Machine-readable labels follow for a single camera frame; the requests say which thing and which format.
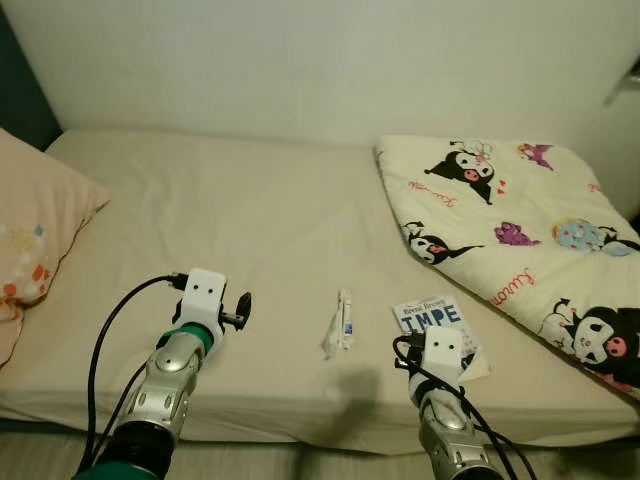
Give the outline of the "white wrapper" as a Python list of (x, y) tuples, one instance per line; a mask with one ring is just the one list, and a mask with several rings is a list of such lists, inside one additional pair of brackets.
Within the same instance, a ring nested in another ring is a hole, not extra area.
[(332, 361), (339, 352), (352, 349), (355, 343), (355, 325), (353, 325), (353, 298), (351, 292), (342, 289), (338, 292), (337, 303), (332, 321), (321, 343), (325, 361)]

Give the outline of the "white book with blue letters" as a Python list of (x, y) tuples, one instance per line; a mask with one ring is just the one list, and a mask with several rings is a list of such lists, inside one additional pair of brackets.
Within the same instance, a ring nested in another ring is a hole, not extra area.
[(477, 380), (492, 374), (492, 365), (485, 355), (479, 335), (471, 328), (452, 294), (399, 303), (390, 311), (396, 316), (396, 323), (403, 334), (425, 334), (428, 326), (445, 326), (465, 335), (461, 381)]

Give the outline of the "pink pillow with coloured dots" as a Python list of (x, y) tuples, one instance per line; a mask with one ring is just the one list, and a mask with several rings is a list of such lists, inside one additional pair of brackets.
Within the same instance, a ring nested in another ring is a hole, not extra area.
[(77, 234), (110, 201), (101, 186), (0, 128), (0, 366), (28, 307), (49, 293)]

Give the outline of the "cream cartoon print quilt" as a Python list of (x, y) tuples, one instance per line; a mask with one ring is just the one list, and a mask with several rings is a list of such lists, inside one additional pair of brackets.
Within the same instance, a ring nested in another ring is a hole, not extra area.
[(640, 239), (575, 152), (389, 134), (390, 209), (421, 261), (613, 389), (640, 387)]

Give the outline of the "bed with beige sheet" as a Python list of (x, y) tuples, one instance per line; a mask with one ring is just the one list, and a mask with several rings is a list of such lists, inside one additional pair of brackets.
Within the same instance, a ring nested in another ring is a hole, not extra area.
[[(99, 417), (172, 325), (178, 293), (137, 292), (163, 274), (227, 276), (227, 302), (253, 297), (246, 328), (198, 375), (182, 435), (201, 442), (303, 442), (379, 454), (419, 451), (407, 374), (394, 369), (390, 308), (452, 294), (492, 361), (466, 396), (525, 445), (589, 445), (635, 434), (634, 407), (539, 339), (413, 259), (371, 148), (128, 131), (68, 131), (49, 154), (109, 189), (44, 301), (29, 308), (0, 367), (0, 419), (87, 424), (90, 356)], [(353, 298), (355, 343), (325, 361), (338, 292)]]

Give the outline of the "dark green upholstered headboard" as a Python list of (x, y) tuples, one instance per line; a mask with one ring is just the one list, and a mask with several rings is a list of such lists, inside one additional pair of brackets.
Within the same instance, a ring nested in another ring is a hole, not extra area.
[(0, 6), (0, 128), (37, 150), (47, 150), (63, 133)]

